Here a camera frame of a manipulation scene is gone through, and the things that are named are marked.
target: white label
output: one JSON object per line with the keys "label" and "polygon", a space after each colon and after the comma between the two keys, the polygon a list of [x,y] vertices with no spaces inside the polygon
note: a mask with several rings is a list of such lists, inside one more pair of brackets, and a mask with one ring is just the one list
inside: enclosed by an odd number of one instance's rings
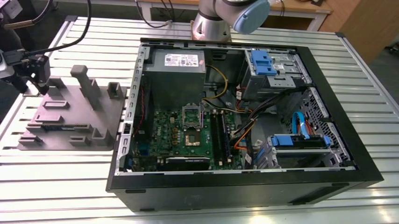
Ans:
{"label": "white label", "polygon": [[20,6],[19,1],[11,0],[4,7],[4,12],[10,16],[10,18],[14,19],[22,11],[23,11],[23,7]]}
{"label": "white label", "polygon": [[284,69],[284,66],[282,64],[274,64],[275,69]]}
{"label": "white label", "polygon": [[199,56],[167,54],[164,66],[199,67]]}
{"label": "white label", "polygon": [[238,99],[242,100],[243,93],[238,91]]}
{"label": "white label", "polygon": [[62,130],[64,130],[64,131],[74,131],[75,128],[72,128],[72,127],[62,127]]}
{"label": "white label", "polygon": [[262,145],[262,143],[263,143],[263,141],[260,141],[259,139],[256,140],[256,142],[255,142],[255,146],[260,146]]}
{"label": "white label", "polygon": [[246,154],[246,160],[247,160],[247,162],[251,164],[251,162],[252,162],[252,158],[251,158],[251,156],[250,156],[248,154]]}

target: power supply label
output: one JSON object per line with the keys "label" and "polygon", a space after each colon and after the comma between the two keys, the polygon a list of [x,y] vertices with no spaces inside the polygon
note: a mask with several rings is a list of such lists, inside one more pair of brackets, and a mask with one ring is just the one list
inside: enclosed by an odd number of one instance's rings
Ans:
{"label": "power supply label", "polygon": [[164,66],[199,67],[199,56],[167,54]]}

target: yellow wire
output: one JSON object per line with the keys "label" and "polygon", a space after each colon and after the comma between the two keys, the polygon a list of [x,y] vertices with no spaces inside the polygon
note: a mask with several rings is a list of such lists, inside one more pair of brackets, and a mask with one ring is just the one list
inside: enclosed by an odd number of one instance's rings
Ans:
{"label": "yellow wire", "polygon": [[206,66],[208,66],[208,67],[211,67],[212,69],[215,69],[215,71],[222,75],[222,77],[223,77],[223,79],[224,79],[224,89],[223,89],[223,91],[222,91],[222,93],[220,94],[218,94],[216,96],[214,96],[214,97],[204,97],[203,99],[216,99],[216,98],[219,98],[219,97],[222,97],[222,95],[226,93],[226,91],[227,91],[227,84],[228,84],[228,80],[227,80],[227,78],[226,78],[226,75],[223,74],[223,72],[219,70],[219,69],[216,69],[212,65],[206,65]]}
{"label": "yellow wire", "polygon": [[240,143],[240,141],[243,140],[244,136],[248,134],[251,128],[254,127],[255,125],[255,122],[254,124],[251,125],[251,127],[247,129],[247,131],[244,132],[244,134],[242,135],[242,137],[239,138],[238,142],[235,143],[235,148],[238,147],[238,144]]}

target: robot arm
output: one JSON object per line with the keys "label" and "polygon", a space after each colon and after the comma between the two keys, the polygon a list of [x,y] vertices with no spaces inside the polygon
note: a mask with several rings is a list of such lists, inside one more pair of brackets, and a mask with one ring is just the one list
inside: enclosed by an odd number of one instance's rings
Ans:
{"label": "robot arm", "polygon": [[270,12],[267,0],[202,0],[192,25],[196,40],[228,41],[230,26],[240,34],[252,33]]}

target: motherboard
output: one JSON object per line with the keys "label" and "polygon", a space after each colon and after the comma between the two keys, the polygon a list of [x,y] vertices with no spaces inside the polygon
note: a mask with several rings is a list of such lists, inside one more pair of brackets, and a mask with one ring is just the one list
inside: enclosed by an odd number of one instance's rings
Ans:
{"label": "motherboard", "polygon": [[156,110],[152,139],[134,151],[134,171],[242,169],[242,155],[231,153],[230,146],[235,129],[234,114],[223,110]]}

